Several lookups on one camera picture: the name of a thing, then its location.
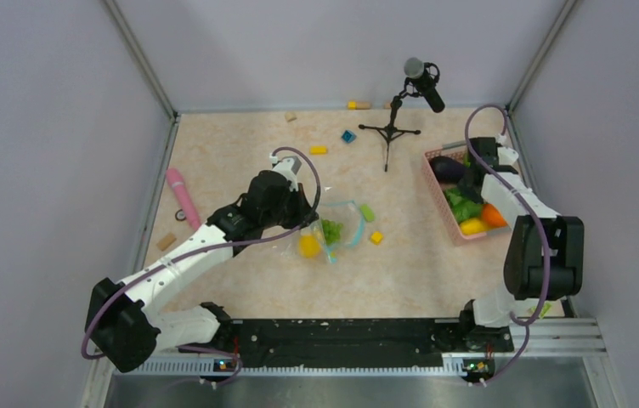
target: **black tripod stand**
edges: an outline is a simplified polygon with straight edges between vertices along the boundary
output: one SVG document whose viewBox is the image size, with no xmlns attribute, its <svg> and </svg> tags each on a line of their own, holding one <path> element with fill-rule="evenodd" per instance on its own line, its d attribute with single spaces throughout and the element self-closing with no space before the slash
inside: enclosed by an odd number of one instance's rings
<svg viewBox="0 0 639 408">
<path fill-rule="evenodd" d="M 412 93 L 407 93 L 407 90 L 403 89 L 402 92 L 398 93 L 397 95 L 394 96 L 394 98 L 392 98 L 392 102 L 390 102 L 389 104 L 392 110 L 390 111 L 390 114 L 389 114 L 389 124 L 386 127 L 359 125 L 360 129 L 375 129 L 387 143 L 387 156 L 385 158 L 385 173 L 387 172 L 387 165 L 389 163 L 389 144 L 393 140 L 402 136 L 405 133 L 420 134 L 421 132 L 419 130 L 397 129 L 394 126 L 394 119 L 397 117 L 397 111 L 402 106 L 402 98 L 407 96 L 415 96 L 415 95 Z"/>
</svg>

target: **pink cylinder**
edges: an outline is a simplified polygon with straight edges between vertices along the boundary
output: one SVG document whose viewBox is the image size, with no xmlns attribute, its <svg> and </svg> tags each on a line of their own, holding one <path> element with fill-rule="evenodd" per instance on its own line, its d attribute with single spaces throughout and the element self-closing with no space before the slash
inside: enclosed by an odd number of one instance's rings
<svg viewBox="0 0 639 408">
<path fill-rule="evenodd" d="M 174 196 L 177 197 L 179 206 L 182 208 L 184 216 L 187 217 L 187 222 L 193 230 L 197 231 L 201 225 L 200 215 L 197 213 L 195 204 L 192 202 L 192 197 L 190 197 L 189 192 L 187 192 L 187 187 L 184 186 L 184 178 L 182 178 L 182 174 L 179 173 L 179 170 L 174 167 L 167 169 L 167 184 L 169 184 L 172 191 L 174 191 Z"/>
</svg>

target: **yellow cube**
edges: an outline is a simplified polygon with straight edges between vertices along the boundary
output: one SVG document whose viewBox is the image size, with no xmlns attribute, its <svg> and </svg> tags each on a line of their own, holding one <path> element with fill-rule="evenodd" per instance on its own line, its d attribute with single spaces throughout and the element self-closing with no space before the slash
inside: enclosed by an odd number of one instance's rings
<svg viewBox="0 0 639 408">
<path fill-rule="evenodd" d="M 312 146 L 309 148 L 310 155 L 326 155 L 327 146 Z"/>
<path fill-rule="evenodd" d="M 383 237 L 384 236 L 382 235 L 381 232 L 375 231 L 372 233 L 372 235 L 370 235 L 370 241 L 372 241 L 372 243 L 375 245 L 380 245 L 380 242 L 382 242 Z"/>
</svg>

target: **plastic basket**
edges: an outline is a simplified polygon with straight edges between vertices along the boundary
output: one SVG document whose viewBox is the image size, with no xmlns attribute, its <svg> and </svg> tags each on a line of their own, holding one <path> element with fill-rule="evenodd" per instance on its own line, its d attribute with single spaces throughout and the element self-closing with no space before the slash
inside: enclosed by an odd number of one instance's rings
<svg viewBox="0 0 639 408">
<path fill-rule="evenodd" d="M 425 152 L 422 160 L 422 175 L 427 182 L 427 187 L 430 190 L 430 194 L 433 197 L 433 201 L 439 210 L 439 215 L 444 220 L 444 224 L 447 226 L 447 231 L 450 233 L 452 242 L 456 246 L 467 244 L 469 241 L 478 240 L 488 235 L 505 234 L 511 229 L 509 227 L 491 229 L 487 232 L 480 232 L 473 235 L 464 235 L 460 230 L 460 225 L 455 221 L 455 216 L 452 215 L 450 210 L 450 204 L 447 202 L 447 198 L 444 196 L 443 191 L 455 187 L 454 184 L 439 183 L 434 177 L 432 167 L 430 167 L 430 159 L 437 156 L 447 156 L 458 162 L 463 162 L 465 158 L 465 142 L 456 142 L 452 144 L 445 144 L 439 149 L 429 150 Z"/>
</svg>

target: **gray microphone head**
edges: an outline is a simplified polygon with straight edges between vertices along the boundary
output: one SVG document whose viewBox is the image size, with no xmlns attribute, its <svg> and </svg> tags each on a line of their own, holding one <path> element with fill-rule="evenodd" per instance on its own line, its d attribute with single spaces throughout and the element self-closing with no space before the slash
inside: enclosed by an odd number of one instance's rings
<svg viewBox="0 0 639 408">
<path fill-rule="evenodd" d="M 422 76 L 425 72 L 425 63 L 412 57 L 404 63 L 404 74 L 412 79 Z"/>
</svg>

